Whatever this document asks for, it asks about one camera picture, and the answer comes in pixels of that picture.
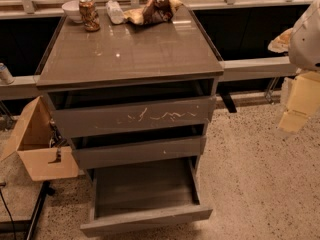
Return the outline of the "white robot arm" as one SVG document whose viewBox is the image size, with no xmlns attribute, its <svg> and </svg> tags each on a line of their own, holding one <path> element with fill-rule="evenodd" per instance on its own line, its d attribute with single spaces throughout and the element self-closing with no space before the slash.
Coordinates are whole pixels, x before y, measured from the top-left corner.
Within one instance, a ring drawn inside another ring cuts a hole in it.
<svg viewBox="0 0 320 240">
<path fill-rule="evenodd" d="M 297 68 L 288 81 L 285 110 L 278 128 L 297 133 L 320 107 L 320 1 L 313 1 L 292 28 L 273 39 L 268 50 L 287 52 Z"/>
</svg>

